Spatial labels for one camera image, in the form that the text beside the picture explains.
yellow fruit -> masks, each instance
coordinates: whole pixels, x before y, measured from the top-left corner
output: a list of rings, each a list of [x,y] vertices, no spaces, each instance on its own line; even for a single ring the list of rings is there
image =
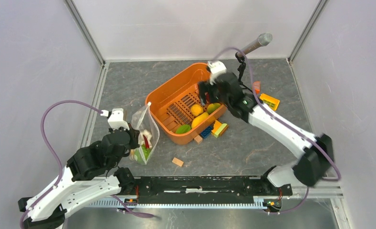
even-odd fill
[[[207,107],[207,113],[211,114],[221,106],[220,103],[209,104]]]
[[[201,122],[203,122],[207,117],[209,116],[208,113],[203,113],[201,114],[200,116],[194,118],[194,120],[192,121],[192,128],[195,128],[195,126],[199,125]]]
[[[199,116],[201,113],[203,113],[203,107],[201,107],[199,104],[195,104],[191,107],[191,112],[192,114],[197,117]]]

plastic bag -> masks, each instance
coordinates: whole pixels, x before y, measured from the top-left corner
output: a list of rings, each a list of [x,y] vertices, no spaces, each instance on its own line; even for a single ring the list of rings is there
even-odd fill
[[[146,165],[150,160],[160,138],[160,130],[151,116],[150,105],[151,102],[148,102],[134,113],[131,122],[133,129],[140,131],[140,147],[130,152],[129,159],[142,165]]]

perforated basket bottom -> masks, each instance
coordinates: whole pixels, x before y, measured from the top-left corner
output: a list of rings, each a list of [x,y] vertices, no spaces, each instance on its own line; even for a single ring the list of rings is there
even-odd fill
[[[176,129],[182,125],[191,125],[194,119],[191,113],[191,107],[194,104],[200,104],[197,92],[182,96],[180,100],[167,107],[166,112],[161,115],[161,122],[172,132],[175,132]]]

red chili pepper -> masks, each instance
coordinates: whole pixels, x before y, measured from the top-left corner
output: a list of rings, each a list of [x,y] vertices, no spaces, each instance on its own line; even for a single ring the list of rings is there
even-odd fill
[[[146,146],[146,149],[150,148],[149,141],[147,140],[146,136],[143,135],[144,138],[144,144]]]

white wall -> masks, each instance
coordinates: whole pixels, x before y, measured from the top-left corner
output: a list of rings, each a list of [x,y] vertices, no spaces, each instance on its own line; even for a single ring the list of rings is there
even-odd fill
[[[317,133],[334,141],[356,229],[376,228],[376,0],[332,0],[294,62]]]
[[[99,64],[62,0],[0,0],[0,229],[19,228],[17,201],[58,170],[40,132],[64,99],[90,103]],[[62,105],[46,122],[62,163],[75,153],[88,110]]]
[[[209,59],[266,31],[274,41],[251,57],[288,57],[318,0],[74,2],[104,58],[128,60]]]

